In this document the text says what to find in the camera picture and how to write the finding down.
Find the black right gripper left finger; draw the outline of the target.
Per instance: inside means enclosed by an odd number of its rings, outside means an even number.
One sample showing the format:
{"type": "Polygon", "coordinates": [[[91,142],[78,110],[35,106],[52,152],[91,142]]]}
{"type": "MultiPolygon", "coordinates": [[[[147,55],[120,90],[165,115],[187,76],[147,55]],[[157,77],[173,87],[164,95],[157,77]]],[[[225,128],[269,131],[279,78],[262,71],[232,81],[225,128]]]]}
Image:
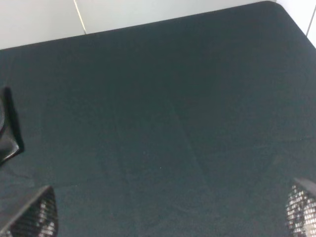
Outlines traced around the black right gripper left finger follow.
{"type": "Polygon", "coordinates": [[[32,189],[0,211],[2,237],[55,237],[58,213],[54,189],[32,189]]]}

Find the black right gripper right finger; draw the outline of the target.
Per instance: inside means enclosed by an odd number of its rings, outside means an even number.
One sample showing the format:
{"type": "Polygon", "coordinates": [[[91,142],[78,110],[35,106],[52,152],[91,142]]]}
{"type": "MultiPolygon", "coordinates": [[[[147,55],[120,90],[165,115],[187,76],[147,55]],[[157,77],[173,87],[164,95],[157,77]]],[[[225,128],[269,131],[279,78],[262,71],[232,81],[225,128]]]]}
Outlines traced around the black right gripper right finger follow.
{"type": "Polygon", "coordinates": [[[316,236],[316,184],[295,178],[288,195],[286,218],[291,237],[316,236]]]}

